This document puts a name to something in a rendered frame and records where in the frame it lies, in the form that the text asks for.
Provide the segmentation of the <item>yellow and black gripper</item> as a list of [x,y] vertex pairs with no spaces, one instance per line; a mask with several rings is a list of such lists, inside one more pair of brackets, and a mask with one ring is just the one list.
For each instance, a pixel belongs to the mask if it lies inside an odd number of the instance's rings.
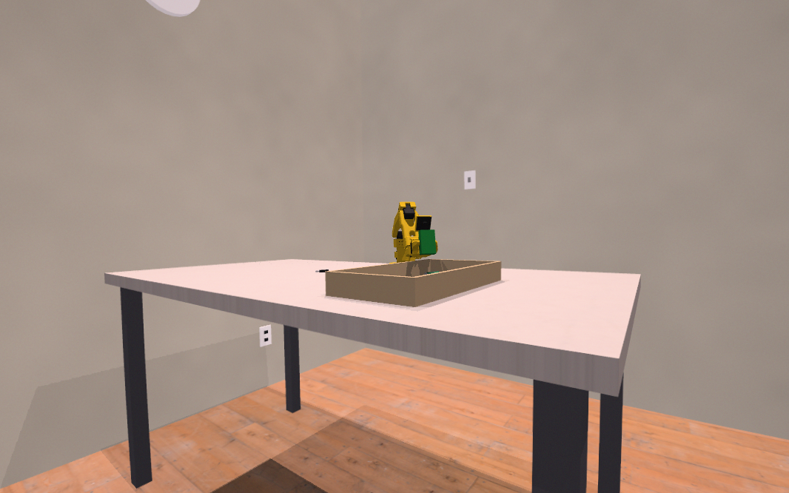
[[[431,216],[415,216],[415,232],[419,232],[420,229],[431,229],[431,221],[432,221],[432,217]],[[438,249],[437,249],[437,241],[434,241],[434,242],[436,243],[436,252],[437,252],[438,251]],[[411,257],[417,258],[417,259],[419,259],[419,258],[422,259],[422,258],[430,256],[430,255],[420,255],[420,247],[419,247],[419,245],[420,245],[419,238],[411,238],[411,241],[410,241]]]

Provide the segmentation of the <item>green box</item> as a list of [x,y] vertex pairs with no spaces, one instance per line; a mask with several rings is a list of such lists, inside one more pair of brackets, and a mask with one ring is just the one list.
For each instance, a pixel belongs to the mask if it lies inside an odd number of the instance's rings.
[[420,255],[434,255],[436,253],[434,229],[420,229],[418,234],[420,241]]

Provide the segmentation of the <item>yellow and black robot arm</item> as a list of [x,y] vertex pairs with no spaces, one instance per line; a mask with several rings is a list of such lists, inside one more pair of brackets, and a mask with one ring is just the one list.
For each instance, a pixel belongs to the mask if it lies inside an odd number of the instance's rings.
[[[415,261],[410,253],[411,238],[419,238],[418,232],[415,232],[415,216],[419,216],[415,212],[415,202],[400,202],[397,215],[394,218],[394,226],[392,229],[392,237],[397,238],[394,240],[394,247],[397,251],[394,256],[397,260],[396,264],[400,262]],[[401,229],[401,231],[398,231]],[[411,237],[413,235],[414,237]]]

